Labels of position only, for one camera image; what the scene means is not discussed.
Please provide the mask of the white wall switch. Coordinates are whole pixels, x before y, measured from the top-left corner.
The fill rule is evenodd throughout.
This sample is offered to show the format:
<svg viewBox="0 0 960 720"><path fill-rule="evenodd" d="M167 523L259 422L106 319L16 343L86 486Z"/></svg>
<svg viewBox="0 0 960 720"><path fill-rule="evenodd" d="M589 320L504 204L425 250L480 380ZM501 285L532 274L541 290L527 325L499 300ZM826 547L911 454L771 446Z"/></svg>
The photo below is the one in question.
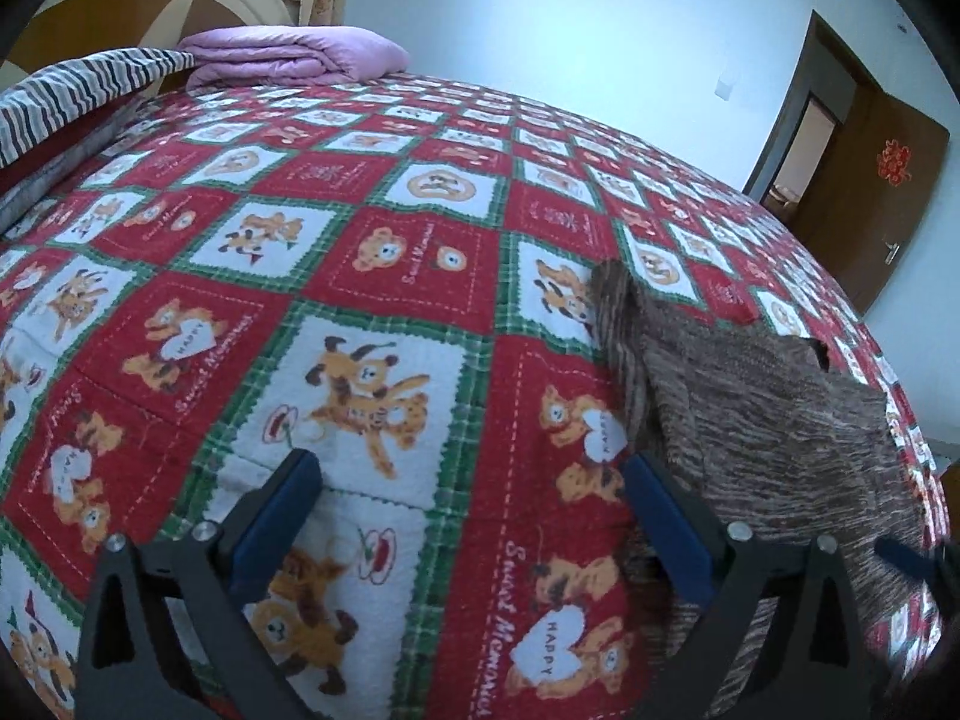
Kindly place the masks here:
<svg viewBox="0 0 960 720"><path fill-rule="evenodd" d="M719 99L723 101L729 101L731 99L732 93L734 93L734 88L737 86L739 81L739 75L735 71L727 70L725 71L716 82L715 94Z"/></svg>

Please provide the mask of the dark door frame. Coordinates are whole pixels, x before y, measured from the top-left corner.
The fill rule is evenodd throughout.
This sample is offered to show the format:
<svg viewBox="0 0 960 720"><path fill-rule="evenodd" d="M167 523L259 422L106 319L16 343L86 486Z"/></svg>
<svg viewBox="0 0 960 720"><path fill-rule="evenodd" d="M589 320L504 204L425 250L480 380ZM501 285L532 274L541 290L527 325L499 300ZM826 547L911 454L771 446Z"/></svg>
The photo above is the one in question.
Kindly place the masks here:
<svg viewBox="0 0 960 720"><path fill-rule="evenodd" d="M743 193L755 202L763 200L809 104L817 103L839 128L848 119L858 91L874 94L880 85L836 29L812 11L793 78Z"/></svg>

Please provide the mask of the brown wooden door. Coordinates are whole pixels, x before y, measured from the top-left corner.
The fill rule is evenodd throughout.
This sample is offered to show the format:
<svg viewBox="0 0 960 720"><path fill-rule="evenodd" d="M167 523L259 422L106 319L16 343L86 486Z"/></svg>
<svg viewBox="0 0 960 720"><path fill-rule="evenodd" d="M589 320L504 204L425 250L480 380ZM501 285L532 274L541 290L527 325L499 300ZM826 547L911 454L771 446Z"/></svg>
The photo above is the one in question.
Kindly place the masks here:
<svg viewBox="0 0 960 720"><path fill-rule="evenodd" d="M877 176L885 140L911 148L911 181L892 187ZM797 240L838 281L857 312L867 312L892 277L928 210L950 133L884 91L858 91L853 109L828 143L789 223ZM890 244L901 249L885 265Z"/></svg>

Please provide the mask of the red door decoration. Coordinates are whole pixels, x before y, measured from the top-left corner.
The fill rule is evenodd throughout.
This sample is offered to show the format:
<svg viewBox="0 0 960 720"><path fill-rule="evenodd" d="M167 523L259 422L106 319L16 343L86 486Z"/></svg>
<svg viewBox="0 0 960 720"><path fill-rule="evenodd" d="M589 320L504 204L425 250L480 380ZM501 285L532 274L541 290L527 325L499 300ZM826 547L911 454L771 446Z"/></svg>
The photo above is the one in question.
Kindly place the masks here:
<svg viewBox="0 0 960 720"><path fill-rule="evenodd" d="M877 176L892 187L900 187L911 181L910 163L913 152L908 145L896 138L884 142L884 148L877 154Z"/></svg>

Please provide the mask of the red checkered cartoon bedspread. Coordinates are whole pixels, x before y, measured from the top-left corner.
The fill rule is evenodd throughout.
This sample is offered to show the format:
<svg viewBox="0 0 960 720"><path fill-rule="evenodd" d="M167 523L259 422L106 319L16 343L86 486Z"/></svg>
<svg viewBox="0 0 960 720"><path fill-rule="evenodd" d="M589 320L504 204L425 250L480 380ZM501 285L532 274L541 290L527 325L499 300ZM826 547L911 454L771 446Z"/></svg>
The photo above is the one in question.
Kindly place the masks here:
<svg viewBox="0 0 960 720"><path fill-rule="evenodd" d="M620 718L646 605L587 277L820 338L884 390L908 518L949 528L900 383L768 211L628 133L428 76L172 93L2 244L2 642L75 710L96 553L218 520L295 449L325 488L247 608L331 718Z"/></svg>

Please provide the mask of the striped grey pillow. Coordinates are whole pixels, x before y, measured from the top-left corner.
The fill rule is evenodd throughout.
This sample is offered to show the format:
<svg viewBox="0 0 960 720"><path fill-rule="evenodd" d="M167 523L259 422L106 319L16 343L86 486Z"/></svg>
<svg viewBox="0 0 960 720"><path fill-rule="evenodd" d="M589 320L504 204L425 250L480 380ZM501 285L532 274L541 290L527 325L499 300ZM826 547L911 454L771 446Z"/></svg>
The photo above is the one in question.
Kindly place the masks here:
<svg viewBox="0 0 960 720"><path fill-rule="evenodd" d="M122 47L31 73L2 91L2 166L83 115L194 65L194 55L183 50Z"/></svg>

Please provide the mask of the folded purple quilt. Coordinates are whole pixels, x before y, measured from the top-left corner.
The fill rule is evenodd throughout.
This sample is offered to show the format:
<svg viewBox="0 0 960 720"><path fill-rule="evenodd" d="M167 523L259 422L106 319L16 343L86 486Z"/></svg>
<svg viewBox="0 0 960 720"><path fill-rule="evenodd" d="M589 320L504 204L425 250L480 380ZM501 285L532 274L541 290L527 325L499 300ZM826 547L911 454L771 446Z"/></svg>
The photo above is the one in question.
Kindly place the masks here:
<svg viewBox="0 0 960 720"><path fill-rule="evenodd" d="M329 86L379 80L409 68L398 44L356 26L236 26L182 39L194 57L187 86Z"/></svg>

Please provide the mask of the cream and brown headboard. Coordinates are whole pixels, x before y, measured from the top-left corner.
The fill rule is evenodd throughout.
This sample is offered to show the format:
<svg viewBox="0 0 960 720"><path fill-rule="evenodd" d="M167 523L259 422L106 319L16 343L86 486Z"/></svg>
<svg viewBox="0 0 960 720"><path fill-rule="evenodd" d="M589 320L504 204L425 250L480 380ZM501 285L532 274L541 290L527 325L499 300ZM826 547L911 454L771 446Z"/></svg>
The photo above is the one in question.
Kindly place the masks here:
<svg viewBox="0 0 960 720"><path fill-rule="evenodd" d="M172 49L195 32L288 20L283 0L44 0L2 59L2 85L101 50Z"/></svg>

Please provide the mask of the brown striped knit sweater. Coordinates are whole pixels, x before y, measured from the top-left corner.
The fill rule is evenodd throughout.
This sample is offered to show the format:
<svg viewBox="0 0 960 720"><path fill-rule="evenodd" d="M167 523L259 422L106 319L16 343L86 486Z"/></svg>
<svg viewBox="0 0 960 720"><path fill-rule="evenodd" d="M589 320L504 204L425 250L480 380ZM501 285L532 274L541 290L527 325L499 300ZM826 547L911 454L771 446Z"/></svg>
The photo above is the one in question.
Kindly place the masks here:
<svg viewBox="0 0 960 720"><path fill-rule="evenodd" d="M911 589L906 575L874 553L874 543L891 536L921 551L924 538L885 395L836 372L822 341L700 322L656 298L622 262L597 265L589 288L597 343L619 395L626 460L659 460L721 522L747 523L763 541L805 546L823 535L836 539L869 661L867 718L885 717L893 673L867 649L866 631L903 605ZM697 605L680 600L674 587L672 593L665 663L701 617ZM726 718L737 702L775 610L773 598L758 605L703 718Z"/></svg>

